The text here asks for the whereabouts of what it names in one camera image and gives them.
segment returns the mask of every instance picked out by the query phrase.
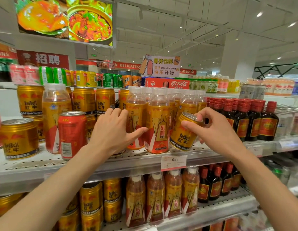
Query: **promotional sign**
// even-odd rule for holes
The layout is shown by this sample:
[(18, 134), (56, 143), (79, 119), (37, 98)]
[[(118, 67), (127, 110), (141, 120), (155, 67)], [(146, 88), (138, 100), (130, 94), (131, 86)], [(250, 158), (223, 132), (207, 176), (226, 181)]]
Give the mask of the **promotional sign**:
[(146, 87), (168, 87), (189, 89), (189, 80), (172, 79), (172, 78), (146, 78)]
[(180, 73), (196, 75), (197, 70), (195, 70), (195, 69), (180, 69)]
[(116, 69), (139, 69), (140, 64), (126, 63), (126, 62), (114, 62)]
[(14, 0), (21, 33), (113, 45), (113, 5), (99, 0)]
[(0, 43), (0, 58), (17, 59), (16, 49)]
[(179, 77), (180, 57), (152, 57), (146, 54), (138, 73), (143, 76)]
[(69, 57), (63, 54), (17, 50), (18, 62), (24, 66), (50, 66), (69, 69)]

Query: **gold can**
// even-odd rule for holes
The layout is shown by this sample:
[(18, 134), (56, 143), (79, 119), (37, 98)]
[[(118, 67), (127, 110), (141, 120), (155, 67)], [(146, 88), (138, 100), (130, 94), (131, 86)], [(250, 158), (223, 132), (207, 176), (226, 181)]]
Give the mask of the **gold can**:
[(97, 115), (104, 114), (107, 109), (115, 109), (115, 90), (110, 87), (97, 87), (96, 92)]
[(71, 90), (71, 87), (66, 87), (67, 92), (69, 93), (70, 99), (71, 99), (71, 103), (73, 104), (73, 93)]
[(8, 212), (23, 197), (24, 197), (24, 193), (1, 196), (0, 197), (0, 217), (3, 216), (6, 212)]
[(82, 214), (82, 231), (102, 229), (103, 224), (103, 206), (93, 214)]
[(88, 71), (87, 87), (97, 87), (97, 74), (93, 71)]
[(87, 137), (88, 137), (88, 140), (90, 140), (90, 138), (91, 138), (93, 128), (94, 128), (96, 121), (97, 120), (95, 118), (95, 114), (87, 116)]
[(43, 115), (32, 115), (32, 116), (25, 116), (22, 115), (23, 118), (32, 118), (34, 120), (34, 124), (37, 127), (38, 136), (39, 136), (39, 143), (45, 142), (44, 132), (43, 132)]
[(3, 121), (0, 139), (7, 160), (24, 159), (39, 152), (38, 131), (31, 118)]
[(121, 88), (119, 92), (119, 108), (124, 110), (126, 108), (126, 101), (128, 100), (129, 89)]
[(58, 221), (59, 231), (79, 231), (80, 230), (80, 217), (79, 209), (75, 209), (70, 213), (64, 214)]
[(73, 111), (86, 115), (95, 114), (95, 93), (90, 87), (75, 87), (73, 91)]
[(122, 215), (122, 199), (121, 197), (116, 202), (104, 201), (104, 220), (108, 224), (117, 222)]
[(115, 202), (121, 196), (121, 178), (113, 178), (103, 181), (104, 201)]
[(102, 182), (84, 184), (79, 190), (82, 214), (92, 214), (103, 206)]
[(66, 207), (64, 214), (70, 213), (78, 208), (78, 193), (73, 197), (72, 201)]
[(87, 86), (87, 71), (82, 71), (82, 70), (76, 71), (76, 86), (77, 87)]
[(43, 86), (22, 84), (17, 86), (16, 92), (22, 115), (42, 114)]
[(193, 146), (197, 135), (181, 126), (182, 121), (194, 122), (199, 126), (201, 125), (201, 122), (197, 121), (197, 116), (187, 112), (183, 112), (180, 116), (178, 116), (178, 120), (176, 121), (170, 135), (169, 142), (179, 150), (188, 151)]
[(74, 81), (71, 79), (71, 71), (68, 69), (65, 69), (65, 72), (66, 72), (67, 86), (72, 86), (74, 84)]

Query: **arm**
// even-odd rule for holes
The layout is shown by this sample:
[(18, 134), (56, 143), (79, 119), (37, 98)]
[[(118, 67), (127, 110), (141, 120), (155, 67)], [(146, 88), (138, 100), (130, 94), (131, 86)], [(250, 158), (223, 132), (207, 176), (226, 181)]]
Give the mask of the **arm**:
[(61, 169), (0, 218), (0, 231), (49, 231), (83, 183), (112, 154), (147, 131), (125, 131), (128, 111), (108, 109), (95, 126), (90, 142)]
[(201, 143), (205, 142), (213, 151), (235, 164), (275, 231), (298, 231), (298, 199), (246, 149), (222, 114), (205, 108), (197, 117), (198, 120), (210, 118), (212, 124), (207, 128), (189, 121), (181, 124), (196, 133)]

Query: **price tag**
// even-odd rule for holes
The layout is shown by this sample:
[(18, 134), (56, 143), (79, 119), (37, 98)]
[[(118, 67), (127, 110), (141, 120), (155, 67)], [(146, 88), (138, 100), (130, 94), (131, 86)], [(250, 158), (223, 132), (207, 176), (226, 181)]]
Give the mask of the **price tag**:
[(162, 156), (161, 171), (186, 168), (187, 155)]
[(263, 154), (263, 146), (262, 145), (249, 146), (249, 147), (247, 147), (247, 150), (252, 152), (257, 157), (261, 157)]
[(53, 175), (54, 173), (45, 173), (44, 174), (44, 180), (48, 179), (51, 175)]

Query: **white pillar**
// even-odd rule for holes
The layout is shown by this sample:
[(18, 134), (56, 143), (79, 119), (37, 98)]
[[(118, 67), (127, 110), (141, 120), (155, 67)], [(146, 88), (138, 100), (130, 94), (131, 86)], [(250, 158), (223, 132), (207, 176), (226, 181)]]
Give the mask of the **white pillar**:
[(229, 78), (246, 81), (253, 76), (259, 50), (258, 36), (231, 31), (226, 34), (220, 74)]

